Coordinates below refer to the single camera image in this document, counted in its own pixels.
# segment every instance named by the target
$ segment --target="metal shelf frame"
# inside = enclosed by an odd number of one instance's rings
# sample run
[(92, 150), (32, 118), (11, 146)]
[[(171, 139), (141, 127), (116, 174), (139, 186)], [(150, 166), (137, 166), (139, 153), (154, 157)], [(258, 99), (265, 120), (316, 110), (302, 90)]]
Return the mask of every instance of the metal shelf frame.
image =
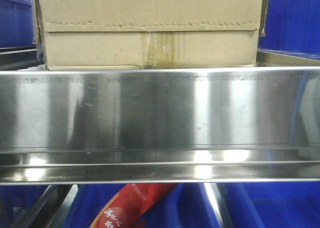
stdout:
[(0, 184), (320, 180), (320, 61), (1, 71)]

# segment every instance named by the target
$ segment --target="red snack bag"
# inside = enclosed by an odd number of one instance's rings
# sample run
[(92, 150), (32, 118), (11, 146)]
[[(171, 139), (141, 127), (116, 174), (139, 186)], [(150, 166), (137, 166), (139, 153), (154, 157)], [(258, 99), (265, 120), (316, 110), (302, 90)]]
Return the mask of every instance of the red snack bag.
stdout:
[(122, 188), (100, 211), (90, 228), (130, 228), (177, 184), (133, 183)]

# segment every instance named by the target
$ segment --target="stainless steel shelf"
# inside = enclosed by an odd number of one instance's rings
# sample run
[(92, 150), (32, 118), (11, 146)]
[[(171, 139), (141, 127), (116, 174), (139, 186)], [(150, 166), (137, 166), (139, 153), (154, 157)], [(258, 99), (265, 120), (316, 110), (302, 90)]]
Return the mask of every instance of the stainless steel shelf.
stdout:
[(0, 72), (0, 184), (319, 180), (320, 62), (258, 60)]

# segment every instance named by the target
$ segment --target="shelf lip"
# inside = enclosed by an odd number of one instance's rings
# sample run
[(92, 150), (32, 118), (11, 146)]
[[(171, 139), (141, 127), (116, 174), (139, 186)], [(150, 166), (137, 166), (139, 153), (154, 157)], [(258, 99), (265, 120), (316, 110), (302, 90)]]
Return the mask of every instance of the shelf lip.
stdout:
[[(73, 163), (46, 164), (12, 164), (0, 166), (0, 184), (74, 184), (74, 183), (130, 183), (130, 182), (250, 182), (250, 181), (301, 181), (320, 180), (320, 158), (306, 159), (299, 156), (300, 151), (318, 154), (317, 148), (283, 149), (283, 150), (188, 150), (172, 151), (174, 157), (180, 154), (187, 158), (221, 157), (219, 162), (171, 161), (140, 163), (85, 163), (79, 153), (76, 161), (65, 154), (65, 159)], [(228, 155), (235, 152), (234, 161)], [(101, 156), (97, 152), (93, 157)], [(246, 155), (240, 161), (237, 157)], [(56, 161), (63, 153), (32, 153), (32, 154), (0, 154), (0, 160), (21, 161), (37, 159), (45, 162), (45, 158)]]
[(5, 168), (0, 184), (319, 181), (320, 163)]

